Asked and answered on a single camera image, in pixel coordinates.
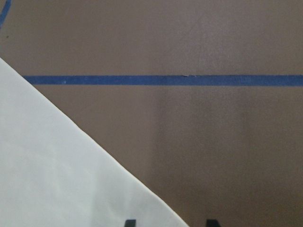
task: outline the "brown floor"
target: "brown floor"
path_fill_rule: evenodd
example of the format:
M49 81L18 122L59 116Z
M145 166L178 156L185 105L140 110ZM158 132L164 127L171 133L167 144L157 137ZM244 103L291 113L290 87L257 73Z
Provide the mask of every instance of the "brown floor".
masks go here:
M15 0L0 57L21 75L303 74L302 11L296 0ZM191 227L303 225L303 88L36 88Z

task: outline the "white sheet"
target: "white sheet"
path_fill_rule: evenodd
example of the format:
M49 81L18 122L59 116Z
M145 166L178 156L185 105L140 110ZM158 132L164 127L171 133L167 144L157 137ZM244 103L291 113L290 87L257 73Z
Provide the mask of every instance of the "white sheet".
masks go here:
M1 227L187 226L2 59L0 154Z

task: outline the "blue tape line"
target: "blue tape line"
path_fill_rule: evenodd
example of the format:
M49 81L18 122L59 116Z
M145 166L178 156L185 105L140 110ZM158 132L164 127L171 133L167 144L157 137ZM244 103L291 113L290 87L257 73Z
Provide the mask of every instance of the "blue tape line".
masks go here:
M303 75L24 76L33 85L303 86Z
M2 25L3 25L4 21L5 21L5 18L7 16L7 14L9 13L10 6L11 6L11 0L7 0L5 2L3 10L2 10L2 12L0 14L0 29L2 28Z

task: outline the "black leg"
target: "black leg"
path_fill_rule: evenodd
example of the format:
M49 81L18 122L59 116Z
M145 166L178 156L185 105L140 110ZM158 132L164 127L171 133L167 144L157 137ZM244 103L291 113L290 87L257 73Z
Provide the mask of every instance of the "black leg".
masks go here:
M124 227L135 227L135 226L136 226L135 219L125 221Z

